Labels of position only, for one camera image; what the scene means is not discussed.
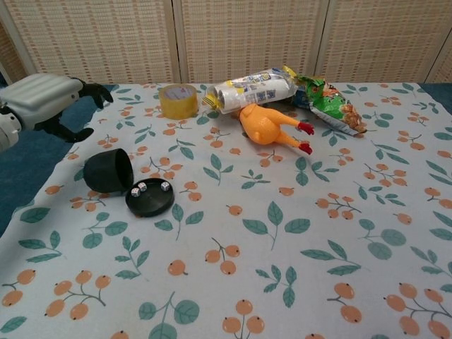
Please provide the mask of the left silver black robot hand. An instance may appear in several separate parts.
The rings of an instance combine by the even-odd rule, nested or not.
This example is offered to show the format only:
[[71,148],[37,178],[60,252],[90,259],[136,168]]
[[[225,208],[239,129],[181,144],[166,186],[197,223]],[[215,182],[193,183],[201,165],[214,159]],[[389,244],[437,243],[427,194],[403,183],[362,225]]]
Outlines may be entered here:
[[91,97],[98,109],[114,100],[105,86],[79,78],[36,73],[1,89],[1,150],[19,140],[23,130],[45,131],[67,143],[87,139],[91,128],[73,132],[61,124],[65,109],[82,97]]

